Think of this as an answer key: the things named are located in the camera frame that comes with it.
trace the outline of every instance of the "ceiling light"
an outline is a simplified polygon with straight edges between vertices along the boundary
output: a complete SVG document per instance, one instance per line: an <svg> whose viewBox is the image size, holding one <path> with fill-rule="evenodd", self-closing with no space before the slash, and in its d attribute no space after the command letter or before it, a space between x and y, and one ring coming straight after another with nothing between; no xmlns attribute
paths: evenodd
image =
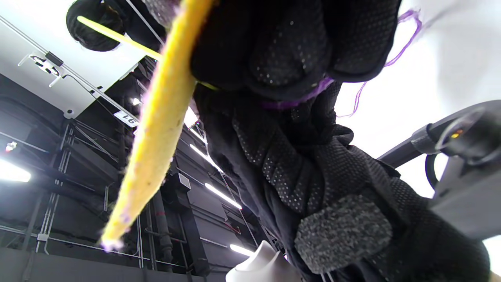
<svg viewBox="0 0 501 282"><path fill-rule="evenodd" d="M214 192L216 195L220 196L221 198L223 198L225 201L229 202L230 204L234 205L237 209L241 210L242 209L242 206L239 205L237 202L235 202L234 200L230 199L227 195L223 194L221 191L219 191L218 189L214 188L211 184L209 183L205 183L205 186L207 187L207 189L211 190L212 192Z"/></svg>
<svg viewBox="0 0 501 282"><path fill-rule="evenodd" d="M28 182L30 178L31 174L29 172L0 159L0 179L17 182Z"/></svg>
<svg viewBox="0 0 501 282"><path fill-rule="evenodd" d="M202 142L204 142L206 145L207 145L207 140L205 140L205 138L203 138L200 134L198 134L198 132L196 132L194 129L190 128L189 130L191 133L193 133L196 137L198 137L198 139L202 140Z"/></svg>
<svg viewBox="0 0 501 282"><path fill-rule="evenodd" d="M190 144L189 145L193 151L197 152L197 154L199 154L200 156L202 156L202 158L204 158L206 161L208 161L213 167L215 167L219 172L223 172L222 169L220 167L218 167L216 165L216 163L209 157L207 156L206 154L202 153L197 147L195 147L193 144Z"/></svg>
<svg viewBox="0 0 501 282"><path fill-rule="evenodd" d="M184 116L184 124L188 128L192 128L197 121L198 121L198 116L196 116L195 112L193 112L193 110L190 107L188 107L188 111L186 111L186 115Z"/></svg>
<svg viewBox="0 0 501 282"><path fill-rule="evenodd" d="M14 141L10 142L10 143L7 143L7 146L5 148L5 151L6 152L11 152L13 151L15 148L17 148L18 144Z"/></svg>
<svg viewBox="0 0 501 282"><path fill-rule="evenodd" d="M141 104L141 101L138 98L132 99L132 105L133 106L137 106L137 105L140 105L140 104Z"/></svg>
<svg viewBox="0 0 501 282"><path fill-rule="evenodd" d="M253 255L253 254L254 254L254 252L253 252L253 251L249 251L249 250L247 250L247 249L244 249L244 248L242 248L242 247L240 247L240 246L233 245L233 244L231 244L231 245L229 246L229 248L230 248L232 251L235 251L235 252L237 252L237 253L244 254L244 255L246 255L246 256L251 256L251 255Z"/></svg>

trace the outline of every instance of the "grey foam pad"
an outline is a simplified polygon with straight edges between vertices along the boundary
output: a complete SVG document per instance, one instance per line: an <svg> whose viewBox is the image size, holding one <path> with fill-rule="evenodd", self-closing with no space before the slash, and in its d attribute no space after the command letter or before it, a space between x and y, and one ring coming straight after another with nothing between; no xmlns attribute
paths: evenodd
<svg viewBox="0 0 501 282"><path fill-rule="evenodd" d="M348 195L301 220L294 243L310 270L322 274L379 252L391 236L391 224L374 203Z"/></svg>

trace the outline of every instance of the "white ceiling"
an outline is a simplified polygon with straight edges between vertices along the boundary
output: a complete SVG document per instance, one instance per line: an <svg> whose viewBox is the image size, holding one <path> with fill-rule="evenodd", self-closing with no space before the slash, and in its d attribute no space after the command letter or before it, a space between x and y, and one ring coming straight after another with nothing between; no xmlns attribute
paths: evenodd
<svg viewBox="0 0 501 282"><path fill-rule="evenodd" d="M130 46L120 46L111 52L86 50L71 38L66 29L66 11L74 0L2 0L0 15L51 51L65 65L103 91L129 72L144 57ZM0 23L0 73L73 116L80 114L94 98L71 78L49 84L55 78L44 73L33 62L17 64L36 49L22 37Z"/></svg>

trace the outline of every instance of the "metal rail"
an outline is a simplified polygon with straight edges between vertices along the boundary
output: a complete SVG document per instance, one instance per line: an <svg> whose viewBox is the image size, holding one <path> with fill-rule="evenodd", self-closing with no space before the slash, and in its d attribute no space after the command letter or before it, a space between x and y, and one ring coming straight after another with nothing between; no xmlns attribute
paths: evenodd
<svg viewBox="0 0 501 282"><path fill-rule="evenodd" d="M43 54L47 54L49 51L42 47L40 44L38 44L35 40L31 39L28 35L26 35L24 32L22 32L20 29L18 29L15 25L13 25L11 22L9 22L6 18L4 18L2 15L0 15L0 22L2 22L6 27L8 27L10 30L15 32L17 35L19 35L21 38L26 40L26 42L30 43L33 47L35 47L39 52L42 52ZM135 120L136 122L139 122L139 119L136 118L133 114L129 113L126 109L124 109L122 106L120 106L117 102L115 102L112 98L108 97L104 92L99 90L96 86L94 86L92 83L90 83L87 79L83 78L80 74L75 72L73 69L71 69L69 66L63 63L61 66L64 70L66 70L66 74L69 74L76 79L78 79L80 82L82 82L84 85L87 85L89 88L94 90L95 93L98 93L103 99L105 99L108 103L110 103L112 106L114 106L118 111L122 111L126 113L131 119Z"/></svg>

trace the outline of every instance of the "yellow rod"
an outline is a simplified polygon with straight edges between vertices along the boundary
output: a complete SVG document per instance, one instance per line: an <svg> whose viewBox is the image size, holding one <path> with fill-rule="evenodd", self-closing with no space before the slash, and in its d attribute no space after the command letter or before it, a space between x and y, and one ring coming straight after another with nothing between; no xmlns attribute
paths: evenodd
<svg viewBox="0 0 501 282"><path fill-rule="evenodd" d="M86 17L78 16L77 20L79 22L81 22L82 24L86 25L87 27L99 32L102 35L106 35L107 37L114 39L122 44L128 44L128 45L136 47L137 49L140 49L146 55L148 55L149 57L151 57L157 61L160 61L163 59L162 55L160 55L158 52L155 52L149 48L146 48L143 45L135 42L134 40L132 40L126 36L123 36L120 33L113 31L113 30L111 30L103 25L100 25L96 22L93 22L93 21L87 19Z"/></svg>
<svg viewBox="0 0 501 282"><path fill-rule="evenodd" d="M121 237L159 190L169 169L195 88L190 71L191 53L213 2L183 0L181 3L163 58L157 60L118 200L101 236L106 250L122 246Z"/></svg>

